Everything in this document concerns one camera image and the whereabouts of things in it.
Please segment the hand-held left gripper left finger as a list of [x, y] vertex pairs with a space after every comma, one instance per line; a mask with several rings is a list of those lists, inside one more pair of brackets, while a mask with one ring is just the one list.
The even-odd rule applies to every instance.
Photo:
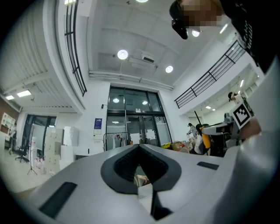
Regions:
[[107, 159], [136, 148], [126, 146], [73, 162], [22, 202], [24, 211], [37, 224], [151, 223], [137, 194], [118, 193], [101, 176]]

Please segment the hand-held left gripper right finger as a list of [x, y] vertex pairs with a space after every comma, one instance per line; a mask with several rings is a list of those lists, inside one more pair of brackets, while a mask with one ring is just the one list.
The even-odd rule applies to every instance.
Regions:
[[142, 144], [141, 149], [154, 154], [167, 164], [175, 162], [178, 167], [169, 166], [166, 174], [175, 179], [180, 177], [172, 189], [153, 194], [163, 218], [156, 220], [142, 210], [141, 224], [214, 224], [215, 214], [220, 214], [218, 202], [228, 184], [228, 157], [194, 155], [166, 150], [152, 145]]

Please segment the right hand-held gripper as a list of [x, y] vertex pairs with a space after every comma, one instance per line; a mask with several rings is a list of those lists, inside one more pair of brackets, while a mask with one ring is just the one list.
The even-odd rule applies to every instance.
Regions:
[[230, 140], [245, 140], [255, 135], [255, 123], [244, 103], [224, 114], [224, 123], [202, 128], [203, 134], [228, 134]]

